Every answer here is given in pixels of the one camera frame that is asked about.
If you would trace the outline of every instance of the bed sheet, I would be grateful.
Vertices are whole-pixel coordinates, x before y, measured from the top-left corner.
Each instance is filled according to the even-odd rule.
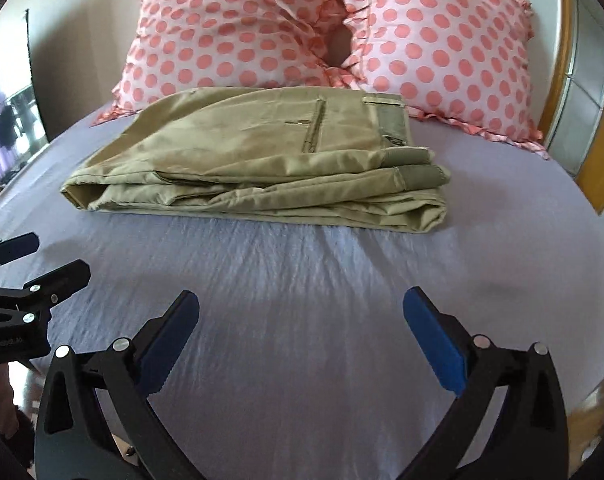
[[[414,285],[470,333],[546,343],[568,410],[604,377],[604,225],[555,162],[412,121],[452,173],[447,221],[430,234],[87,213],[58,190],[132,120],[89,128],[92,117],[0,195],[0,238],[41,241],[0,268],[0,286],[85,259],[89,286],[49,326],[53,348],[76,352],[133,336],[195,292],[200,323],[150,402],[208,478],[395,478],[452,402],[402,318]]]

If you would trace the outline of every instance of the metal pin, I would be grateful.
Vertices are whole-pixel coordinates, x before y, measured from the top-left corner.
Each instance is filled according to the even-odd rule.
[[[476,335],[473,338],[473,344],[476,345],[478,348],[486,350],[487,348],[491,347],[491,340],[485,335]]]
[[[116,339],[112,346],[116,352],[124,352],[128,348],[128,339],[125,337]]]
[[[58,348],[56,349],[56,357],[58,357],[60,359],[63,357],[66,357],[66,355],[68,355],[69,351],[70,351],[70,348],[66,345],[58,346]]]
[[[535,343],[533,345],[533,349],[536,351],[536,354],[539,354],[539,355],[548,354],[548,348],[543,343]]]

